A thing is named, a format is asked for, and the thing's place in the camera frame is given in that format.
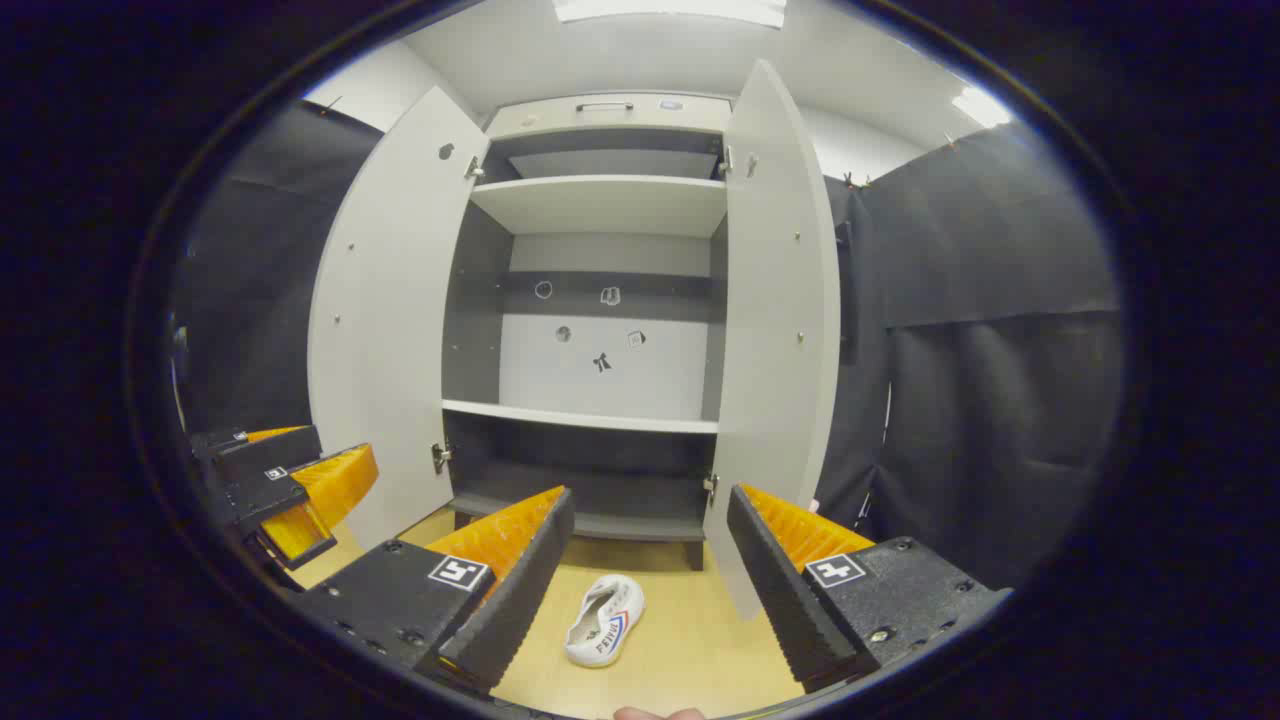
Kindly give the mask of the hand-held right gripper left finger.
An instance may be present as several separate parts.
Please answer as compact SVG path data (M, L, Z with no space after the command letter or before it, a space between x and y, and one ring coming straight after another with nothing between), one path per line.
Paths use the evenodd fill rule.
M294 605L372 657L488 693L530 632L575 510L557 486L428 546L389 539Z

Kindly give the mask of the grey white shoe cabinet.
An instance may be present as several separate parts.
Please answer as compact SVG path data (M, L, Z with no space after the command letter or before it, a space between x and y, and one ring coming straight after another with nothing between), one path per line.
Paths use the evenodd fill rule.
M630 101L631 111L575 111ZM724 359L732 104L593 94L500 108L445 301L458 524L554 486L575 530L704 566Z

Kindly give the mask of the black backdrop cloth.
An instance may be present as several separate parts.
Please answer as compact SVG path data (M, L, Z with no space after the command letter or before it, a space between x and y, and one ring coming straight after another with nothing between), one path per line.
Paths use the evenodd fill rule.
M189 433L311 421L307 337L339 205L383 132L300 101L227 160L186 232L175 387Z
M827 187L841 347L819 514L1021 587L1092 500L1124 393L1105 232L1021 122Z

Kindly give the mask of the grey cabinet door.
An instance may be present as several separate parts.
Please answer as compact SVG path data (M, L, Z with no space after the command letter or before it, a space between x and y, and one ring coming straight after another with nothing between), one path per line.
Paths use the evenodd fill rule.
M704 519L741 619L762 602L727 524L736 486L806 506L820 479L838 379L833 215L810 133L780 73L754 63L724 131L727 299L716 495Z
M308 406L328 454L367 445L378 478L346 516L357 546L445 506L445 301L474 169L489 147L440 88L376 142L337 210L314 282Z

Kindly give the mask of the ceiling light panel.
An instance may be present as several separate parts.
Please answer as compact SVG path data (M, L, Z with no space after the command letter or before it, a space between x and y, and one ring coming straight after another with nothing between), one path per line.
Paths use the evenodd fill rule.
M627 15L690 15L781 29L788 0L552 0L559 22Z
M964 87L952 106L984 129L1010 124L1015 115L995 96L975 86Z

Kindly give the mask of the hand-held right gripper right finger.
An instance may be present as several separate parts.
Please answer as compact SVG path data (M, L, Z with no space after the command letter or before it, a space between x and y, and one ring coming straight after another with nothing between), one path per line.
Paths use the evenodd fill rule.
M909 536L879 543L736 486L727 528L794 680L814 692L896 667L1010 596Z

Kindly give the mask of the white canvas shoe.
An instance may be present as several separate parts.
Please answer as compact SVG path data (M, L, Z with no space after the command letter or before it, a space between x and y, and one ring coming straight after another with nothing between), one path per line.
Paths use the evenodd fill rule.
M608 667L617 661L646 600L631 577L599 577L588 588L575 623L564 635L564 655L580 667Z

